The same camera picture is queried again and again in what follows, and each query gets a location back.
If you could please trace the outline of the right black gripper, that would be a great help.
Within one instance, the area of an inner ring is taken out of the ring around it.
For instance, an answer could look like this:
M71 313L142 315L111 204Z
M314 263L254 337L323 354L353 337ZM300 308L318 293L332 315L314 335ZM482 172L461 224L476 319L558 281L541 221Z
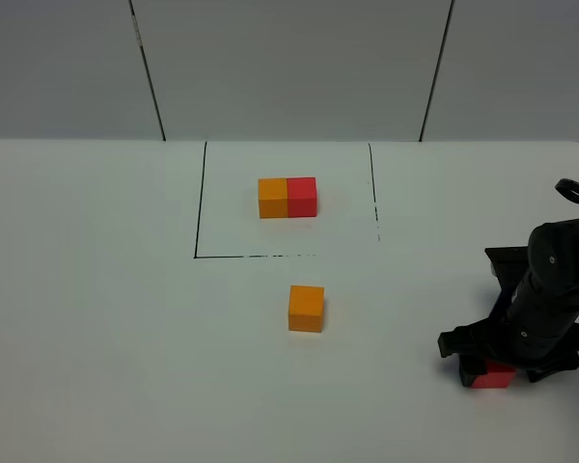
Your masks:
M488 317L443 332L440 356L458 355L463 387L487 375L486 360L526 371L530 383L579 368L579 287L556 294L532 274L504 290Z

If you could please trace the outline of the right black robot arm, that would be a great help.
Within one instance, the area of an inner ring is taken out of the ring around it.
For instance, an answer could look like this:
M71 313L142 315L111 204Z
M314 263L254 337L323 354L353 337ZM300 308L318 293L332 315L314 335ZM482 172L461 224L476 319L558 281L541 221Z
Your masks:
M488 317L443 332L466 388L506 388L517 371L536 383L579 368L579 220L545 223L525 247L488 248L501 292Z

